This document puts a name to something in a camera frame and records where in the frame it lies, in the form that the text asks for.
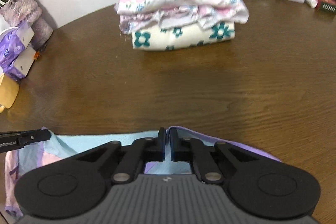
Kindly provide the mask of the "pink blue mesh vest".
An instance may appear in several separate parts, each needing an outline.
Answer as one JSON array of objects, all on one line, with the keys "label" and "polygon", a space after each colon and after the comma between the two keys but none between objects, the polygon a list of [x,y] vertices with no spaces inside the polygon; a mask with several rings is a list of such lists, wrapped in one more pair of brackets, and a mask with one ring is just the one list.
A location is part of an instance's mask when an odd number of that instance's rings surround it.
[{"label": "pink blue mesh vest", "polygon": [[[200,139],[205,145],[214,146],[217,141],[226,141],[209,135],[201,134],[191,129],[181,126],[171,126],[166,130],[166,147],[165,160],[163,162],[150,162],[146,164],[145,173],[148,174],[189,174],[191,168],[185,162],[174,163],[171,161],[171,152],[168,142],[169,133],[172,129],[176,129],[181,137],[192,137]],[[53,162],[74,156],[86,150],[92,149],[109,141],[117,140],[122,145],[131,145],[133,141],[144,137],[155,137],[158,131],[144,131],[129,134],[108,134],[108,135],[55,135],[52,131],[50,140],[41,141],[30,144],[24,148],[9,151],[5,156],[5,207],[7,215],[13,218],[15,223],[23,216],[17,200],[14,197],[14,187],[17,180],[25,173],[39,168],[41,166],[51,164]],[[253,153],[268,157],[272,160],[280,161],[275,156],[235,141],[228,143],[246,149]]]}]

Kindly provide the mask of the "yellow ceramic mug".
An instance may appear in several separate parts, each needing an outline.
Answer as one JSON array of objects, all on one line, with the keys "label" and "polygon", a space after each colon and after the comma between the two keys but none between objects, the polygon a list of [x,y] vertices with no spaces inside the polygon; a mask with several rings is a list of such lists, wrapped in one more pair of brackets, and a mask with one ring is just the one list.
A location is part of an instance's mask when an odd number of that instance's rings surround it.
[{"label": "yellow ceramic mug", "polygon": [[0,113],[2,113],[5,109],[11,108],[14,104],[18,95],[19,84],[5,73],[1,74],[0,83]]}]

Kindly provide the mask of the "lower purple tissue pack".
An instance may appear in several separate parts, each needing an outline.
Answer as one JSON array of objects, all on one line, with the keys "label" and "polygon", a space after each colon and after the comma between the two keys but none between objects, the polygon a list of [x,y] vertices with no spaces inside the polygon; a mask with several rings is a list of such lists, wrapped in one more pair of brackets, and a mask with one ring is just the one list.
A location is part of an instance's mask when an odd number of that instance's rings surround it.
[{"label": "lower purple tissue pack", "polygon": [[28,46],[13,62],[3,69],[3,72],[15,81],[25,78],[35,61],[36,53],[32,46]]}]

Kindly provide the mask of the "purple tissue pack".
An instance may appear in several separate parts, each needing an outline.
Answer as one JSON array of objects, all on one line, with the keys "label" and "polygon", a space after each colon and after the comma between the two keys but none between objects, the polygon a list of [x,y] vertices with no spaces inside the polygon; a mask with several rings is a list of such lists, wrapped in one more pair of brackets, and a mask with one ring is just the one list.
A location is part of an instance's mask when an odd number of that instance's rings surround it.
[{"label": "purple tissue pack", "polygon": [[13,62],[3,69],[3,72],[15,81],[25,78],[35,61],[36,53],[32,46],[28,46]]},{"label": "purple tissue pack", "polygon": [[5,69],[30,44],[34,36],[33,29],[27,21],[18,27],[10,27],[1,32],[1,68]]}]

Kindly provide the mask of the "upper purple tissue pack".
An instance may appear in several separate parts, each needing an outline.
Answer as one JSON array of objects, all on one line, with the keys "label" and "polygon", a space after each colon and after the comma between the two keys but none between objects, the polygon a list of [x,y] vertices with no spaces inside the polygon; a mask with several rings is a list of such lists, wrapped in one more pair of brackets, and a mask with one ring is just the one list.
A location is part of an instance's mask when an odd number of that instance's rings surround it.
[{"label": "upper purple tissue pack", "polygon": [[33,29],[27,21],[18,27],[10,27],[1,32],[1,68],[5,69],[30,44],[34,36]]}]

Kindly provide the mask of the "purple textured vase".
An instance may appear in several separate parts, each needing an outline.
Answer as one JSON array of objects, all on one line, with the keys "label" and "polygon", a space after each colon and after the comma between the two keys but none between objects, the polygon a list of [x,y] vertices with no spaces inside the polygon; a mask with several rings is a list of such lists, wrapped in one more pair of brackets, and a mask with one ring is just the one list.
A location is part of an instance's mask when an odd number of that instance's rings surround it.
[{"label": "purple textured vase", "polygon": [[34,50],[44,47],[53,33],[52,27],[42,18],[42,9],[35,0],[8,0],[1,7],[1,16],[11,27],[26,22],[33,29],[30,44]]}]

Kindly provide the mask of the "folded green flower garment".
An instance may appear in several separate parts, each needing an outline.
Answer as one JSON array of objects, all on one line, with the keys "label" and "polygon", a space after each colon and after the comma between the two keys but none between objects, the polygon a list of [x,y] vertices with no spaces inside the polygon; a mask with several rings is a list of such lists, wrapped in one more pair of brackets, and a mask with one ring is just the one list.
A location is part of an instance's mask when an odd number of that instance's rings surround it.
[{"label": "folded green flower garment", "polygon": [[220,22],[206,30],[197,23],[171,29],[153,25],[133,32],[131,38],[135,50],[172,51],[234,39],[235,24]]}]

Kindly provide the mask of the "white small tube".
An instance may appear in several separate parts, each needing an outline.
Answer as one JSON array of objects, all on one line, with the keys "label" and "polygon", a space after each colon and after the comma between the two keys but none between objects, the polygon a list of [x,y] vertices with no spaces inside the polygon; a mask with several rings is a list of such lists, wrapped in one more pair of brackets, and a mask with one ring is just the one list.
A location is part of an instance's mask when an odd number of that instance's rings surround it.
[{"label": "white small tube", "polygon": [[318,0],[305,0],[305,2],[312,8],[315,9],[318,5]]}]

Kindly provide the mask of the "black red gift box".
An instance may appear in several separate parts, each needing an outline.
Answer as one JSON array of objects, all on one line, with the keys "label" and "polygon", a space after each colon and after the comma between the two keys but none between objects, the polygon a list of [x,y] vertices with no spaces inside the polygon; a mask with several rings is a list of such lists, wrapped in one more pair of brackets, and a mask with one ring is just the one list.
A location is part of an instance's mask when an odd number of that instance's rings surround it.
[{"label": "black red gift box", "polygon": [[335,0],[318,0],[318,5],[315,9],[335,14]]}]

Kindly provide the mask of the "folded pink floral garment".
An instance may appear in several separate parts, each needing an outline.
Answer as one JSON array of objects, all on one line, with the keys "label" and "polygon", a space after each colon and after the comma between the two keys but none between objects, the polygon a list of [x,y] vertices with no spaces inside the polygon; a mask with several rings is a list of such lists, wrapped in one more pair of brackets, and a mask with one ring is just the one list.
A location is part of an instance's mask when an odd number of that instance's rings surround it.
[{"label": "folded pink floral garment", "polygon": [[249,18],[242,0],[119,0],[116,12],[124,34],[154,24],[171,29],[197,23],[206,30],[220,22],[244,24]]}]

